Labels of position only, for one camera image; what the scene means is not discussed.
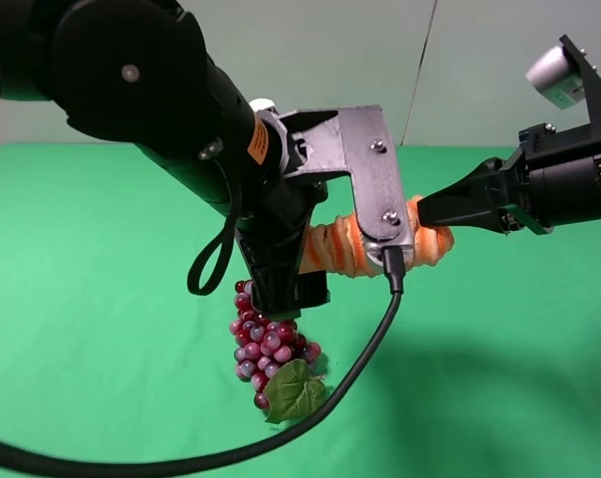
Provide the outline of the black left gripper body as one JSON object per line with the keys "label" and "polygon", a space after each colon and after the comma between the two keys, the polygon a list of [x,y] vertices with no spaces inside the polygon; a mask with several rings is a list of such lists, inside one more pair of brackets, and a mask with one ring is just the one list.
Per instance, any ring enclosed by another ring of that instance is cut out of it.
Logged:
{"label": "black left gripper body", "polygon": [[237,226],[243,249],[297,249],[315,207],[328,197],[326,183],[348,173],[342,159],[338,110],[304,110],[286,114],[260,111],[270,134],[271,165]]}

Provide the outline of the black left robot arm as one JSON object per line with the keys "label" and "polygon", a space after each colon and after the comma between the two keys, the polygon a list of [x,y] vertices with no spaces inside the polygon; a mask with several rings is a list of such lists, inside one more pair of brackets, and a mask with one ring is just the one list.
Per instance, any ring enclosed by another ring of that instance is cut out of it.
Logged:
{"label": "black left robot arm", "polygon": [[57,104],[73,129],[130,143],[225,220],[187,287],[211,294],[234,249],[263,314],[297,318],[329,299],[301,258],[327,197],[291,179],[301,158],[278,119],[255,113],[175,1],[0,1],[0,99]]}

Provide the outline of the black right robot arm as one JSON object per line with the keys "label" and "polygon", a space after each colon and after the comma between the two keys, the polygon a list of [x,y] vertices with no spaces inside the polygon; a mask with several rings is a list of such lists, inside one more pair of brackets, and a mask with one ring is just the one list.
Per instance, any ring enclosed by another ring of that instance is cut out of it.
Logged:
{"label": "black right robot arm", "polygon": [[573,129],[539,124],[520,133],[508,159],[491,157],[418,203],[420,224],[545,235],[601,220],[601,140],[579,146]]}

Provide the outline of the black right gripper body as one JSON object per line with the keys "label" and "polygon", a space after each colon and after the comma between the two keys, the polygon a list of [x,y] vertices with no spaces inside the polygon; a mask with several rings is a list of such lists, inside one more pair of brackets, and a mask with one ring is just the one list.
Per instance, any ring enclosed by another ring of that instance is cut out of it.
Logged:
{"label": "black right gripper body", "polygon": [[542,235],[601,219],[601,139],[588,125],[561,133],[533,126],[508,159],[494,157],[484,167],[490,230]]}

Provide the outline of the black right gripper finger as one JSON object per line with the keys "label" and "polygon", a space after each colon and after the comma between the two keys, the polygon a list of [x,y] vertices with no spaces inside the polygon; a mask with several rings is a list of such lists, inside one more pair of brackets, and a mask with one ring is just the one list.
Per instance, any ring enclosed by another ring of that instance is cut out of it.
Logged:
{"label": "black right gripper finger", "polygon": [[502,165],[502,159],[489,158],[464,178],[421,199],[417,204],[420,224],[502,231],[498,207]]}

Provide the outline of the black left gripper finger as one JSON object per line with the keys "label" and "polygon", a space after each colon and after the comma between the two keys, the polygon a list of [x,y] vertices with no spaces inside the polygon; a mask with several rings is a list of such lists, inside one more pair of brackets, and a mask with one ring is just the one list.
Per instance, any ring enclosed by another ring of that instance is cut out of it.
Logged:
{"label": "black left gripper finger", "polygon": [[320,307],[329,302],[327,274],[316,271],[298,277],[298,298],[301,309]]}
{"label": "black left gripper finger", "polygon": [[301,315],[298,282],[311,207],[281,212],[258,205],[239,220],[236,240],[253,282],[253,304],[265,316],[286,321]]}

